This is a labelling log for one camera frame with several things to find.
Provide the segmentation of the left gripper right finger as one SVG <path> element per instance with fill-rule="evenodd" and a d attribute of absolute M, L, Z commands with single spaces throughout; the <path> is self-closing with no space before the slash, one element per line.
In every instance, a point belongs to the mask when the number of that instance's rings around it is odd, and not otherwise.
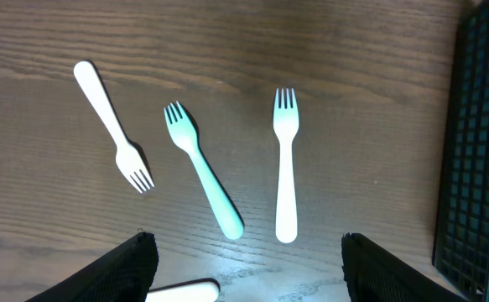
<path fill-rule="evenodd" d="M 464 302 L 360 233 L 341 239 L 351 302 Z"/>

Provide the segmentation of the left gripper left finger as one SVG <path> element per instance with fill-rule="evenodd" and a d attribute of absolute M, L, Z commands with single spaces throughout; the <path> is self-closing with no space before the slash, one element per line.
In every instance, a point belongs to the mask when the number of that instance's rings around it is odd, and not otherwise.
<path fill-rule="evenodd" d="M 144 302 L 158 264 L 154 235 L 140 232 L 27 302 Z"/>

